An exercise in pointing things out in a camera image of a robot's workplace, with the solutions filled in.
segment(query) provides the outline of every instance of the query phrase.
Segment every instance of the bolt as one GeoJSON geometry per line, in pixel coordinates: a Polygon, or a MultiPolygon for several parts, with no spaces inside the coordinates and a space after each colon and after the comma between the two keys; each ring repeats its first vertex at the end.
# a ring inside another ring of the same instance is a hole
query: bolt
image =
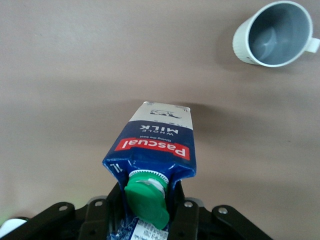
{"type": "Polygon", "coordinates": [[[185,206],[186,208],[192,208],[193,204],[192,204],[192,202],[190,202],[190,201],[186,201],[186,202],[184,203],[184,206],[185,206]]]}
{"type": "Polygon", "coordinates": [[[219,207],[218,212],[221,214],[227,214],[228,210],[225,207],[219,207]]]}

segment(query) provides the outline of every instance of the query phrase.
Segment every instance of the mug handle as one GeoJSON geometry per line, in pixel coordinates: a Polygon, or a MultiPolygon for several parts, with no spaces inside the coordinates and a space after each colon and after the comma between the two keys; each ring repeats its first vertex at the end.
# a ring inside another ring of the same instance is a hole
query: mug handle
{"type": "Polygon", "coordinates": [[[318,51],[318,48],[320,46],[320,39],[312,37],[307,44],[306,51],[310,53],[316,53],[318,51]]]}

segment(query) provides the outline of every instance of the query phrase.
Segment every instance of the table surface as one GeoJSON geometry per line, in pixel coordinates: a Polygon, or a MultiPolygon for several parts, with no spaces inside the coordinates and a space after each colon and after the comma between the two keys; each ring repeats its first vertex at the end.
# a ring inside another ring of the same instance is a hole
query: table surface
{"type": "MultiPolygon", "coordinates": [[[[267,68],[232,50],[270,0],[0,2],[0,224],[80,208],[144,101],[191,108],[186,196],[236,208],[275,240],[320,239],[320,52],[267,68]]],[[[320,37],[320,2],[299,0],[320,37]]]]}

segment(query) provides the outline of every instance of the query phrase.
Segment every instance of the green plastic bottle cap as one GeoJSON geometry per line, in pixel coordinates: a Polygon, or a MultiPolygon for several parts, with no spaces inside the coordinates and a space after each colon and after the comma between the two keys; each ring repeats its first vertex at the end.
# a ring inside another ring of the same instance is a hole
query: green plastic bottle cap
{"type": "Polygon", "coordinates": [[[135,215],[146,223],[163,229],[169,222],[166,207],[166,182],[151,172],[138,172],[124,188],[126,200],[135,215]]]}

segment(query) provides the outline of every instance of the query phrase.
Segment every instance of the white mug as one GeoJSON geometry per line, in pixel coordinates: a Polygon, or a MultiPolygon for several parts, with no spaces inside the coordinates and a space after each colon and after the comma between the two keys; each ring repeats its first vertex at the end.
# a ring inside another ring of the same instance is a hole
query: white mug
{"type": "Polygon", "coordinates": [[[320,39],[312,35],[312,20],[303,6],[276,1],[261,8],[236,30],[232,46],[245,63],[282,67],[305,51],[317,52],[320,39]]]}

